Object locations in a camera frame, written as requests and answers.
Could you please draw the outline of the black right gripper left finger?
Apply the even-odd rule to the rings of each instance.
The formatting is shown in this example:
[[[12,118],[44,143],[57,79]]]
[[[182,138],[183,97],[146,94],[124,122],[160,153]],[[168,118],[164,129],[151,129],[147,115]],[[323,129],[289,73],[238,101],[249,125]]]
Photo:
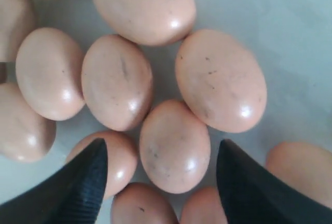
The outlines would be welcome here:
[[[97,138],[42,183],[1,204],[1,223],[95,223],[107,171],[106,142]]]

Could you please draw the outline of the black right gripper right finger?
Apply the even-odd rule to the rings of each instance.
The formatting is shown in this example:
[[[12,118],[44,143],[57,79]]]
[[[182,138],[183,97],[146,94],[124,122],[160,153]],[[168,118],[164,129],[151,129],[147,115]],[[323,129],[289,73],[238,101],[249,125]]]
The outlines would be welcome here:
[[[220,142],[216,182],[228,223],[331,223],[331,209],[268,172],[235,142]]]

